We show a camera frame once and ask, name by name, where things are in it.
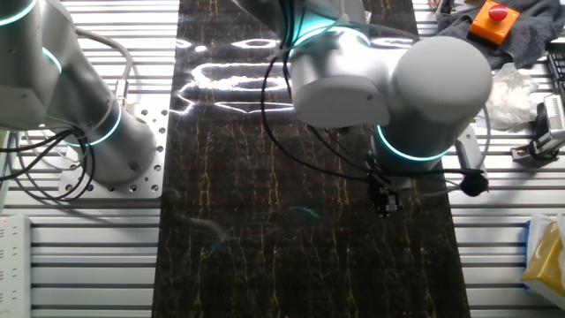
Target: gray cable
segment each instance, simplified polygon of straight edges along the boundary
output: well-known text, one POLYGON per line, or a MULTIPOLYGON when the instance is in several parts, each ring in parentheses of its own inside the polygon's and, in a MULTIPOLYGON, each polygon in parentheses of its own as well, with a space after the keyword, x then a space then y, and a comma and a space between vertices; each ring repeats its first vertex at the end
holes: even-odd
POLYGON ((120 78, 121 80, 127 80, 127 78, 130 76, 130 72, 132 71, 132 67, 133 67, 133 58, 132 58, 132 54, 130 54, 130 51, 128 51, 125 46, 123 46, 122 44, 110 39, 107 36, 103 36, 103 35, 99 35, 87 30, 83 30, 80 28, 76 28, 77 30, 77 34, 78 35, 82 35, 87 37, 90 40, 93 41, 97 41, 100 42, 102 44, 106 44, 111 48, 117 49, 120 53, 122 53, 122 55, 125 57, 125 69, 124 69, 124 73, 122 74, 122 77, 120 78))

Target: marble table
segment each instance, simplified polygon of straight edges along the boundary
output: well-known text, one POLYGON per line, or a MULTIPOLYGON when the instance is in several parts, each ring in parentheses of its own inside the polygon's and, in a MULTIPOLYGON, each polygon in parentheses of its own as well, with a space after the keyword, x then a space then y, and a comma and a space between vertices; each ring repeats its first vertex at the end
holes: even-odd
MULTIPOLYGON (((417 32, 411 0, 365 8, 373 23, 417 32)), ((284 156, 260 120, 275 35, 230 0, 181 1, 177 38, 153 317, 470 316, 447 196, 381 218, 366 183, 284 156)), ((269 123, 292 154, 364 176, 296 120, 280 65, 267 89, 269 123)), ((371 133, 340 141, 362 159, 371 133)))

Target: metal slatted platform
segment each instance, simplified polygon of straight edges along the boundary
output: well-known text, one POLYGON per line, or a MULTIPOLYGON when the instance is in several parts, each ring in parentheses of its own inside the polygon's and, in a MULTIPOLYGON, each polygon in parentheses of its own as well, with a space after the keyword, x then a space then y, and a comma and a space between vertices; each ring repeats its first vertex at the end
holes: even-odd
MULTIPOLYGON (((413 0, 418 30, 435 33, 426 0, 413 0)), ((175 63, 178 1, 64 1, 78 27, 123 43, 135 60, 129 101, 136 110, 169 105, 175 63)), ((114 87, 124 60, 112 49, 79 40, 96 70, 114 87)), ((543 58, 524 70, 541 84, 535 101, 550 94, 543 58)), ((484 144, 485 131, 478 129, 484 144)), ((478 198, 449 196, 463 263, 471 314, 477 318, 563 317, 546 300, 519 284, 523 272, 524 222, 533 213, 555 215, 565 207, 565 161, 539 171, 512 163, 509 149, 527 141, 522 133, 493 132, 486 160, 492 190, 478 198)), ((29 163, 33 153, 26 153, 29 163)), ((51 162, 62 163, 57 154, 51 162)), ((456 167, 455 151, 443 160, 456 167)), ((56 192, 60 170, 37 165, 33 177, 56 192)), ((456 176, 448 178, 457 181, 456 176)), ((11 185, 4 213, 33 222, 33 317, 148 318, 154 283, 159 225, 158 201, 91 201, 45 206, 11 185)))

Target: silver metal base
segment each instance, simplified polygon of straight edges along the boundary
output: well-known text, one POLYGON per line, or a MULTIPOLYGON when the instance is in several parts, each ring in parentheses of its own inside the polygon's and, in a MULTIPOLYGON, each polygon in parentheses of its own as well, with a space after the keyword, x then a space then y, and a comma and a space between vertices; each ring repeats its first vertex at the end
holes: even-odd
MULTIPOLYGON (((147 122, 155 138, 157 139, 157 151, 152 163, 138 178, 119 185, 101 185, 93 181, 92 190, 86 191, 81 197, 83 199, 154 199, 161 197, 163 168, 165 163, 165 148, 167 147, 167 127, 169 124, 169 104, 164 103, 161 107, 151 105, 128 105, 127 110, 147 122)), ((69 148, 67 156, 72 160, 78 158, 77 153, 69 148)), ((77 183, 81 169, 74 171, 63 171, 59 183, 59 192, 66 193, 69 185, 77 183)))

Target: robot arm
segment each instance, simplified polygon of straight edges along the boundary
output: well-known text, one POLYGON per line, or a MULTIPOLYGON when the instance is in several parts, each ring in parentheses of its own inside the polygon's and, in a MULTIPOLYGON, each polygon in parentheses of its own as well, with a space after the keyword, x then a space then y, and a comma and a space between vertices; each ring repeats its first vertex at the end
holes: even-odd
MULTIPOLYGON (((272 11, 278 5, 239 5, 267 19, 258 3, 272 11)), ((490 95, 490 66, 467 42, 434 37, 410 49, 374 47, 357 27, 365 20, 360 0, 293 4, 289 62, 298 119, 319 128, 377 125, 373 150, 387 170, 431 169, 490 95), (346 19, 336 25, 329 17, 346 19)))
MULTIPOLYGON (((149 166, 156 152, 151 129, 125 110, 88 62, 59 0, 2 1, 0 48, 0 127, 81 128, 96 153, 94 180, 105 185, 136 178, 149 166)), ((126 89, 124 81, 117 86, 126 89)), ((66 141, 79 148, 73 136, 66 141)))

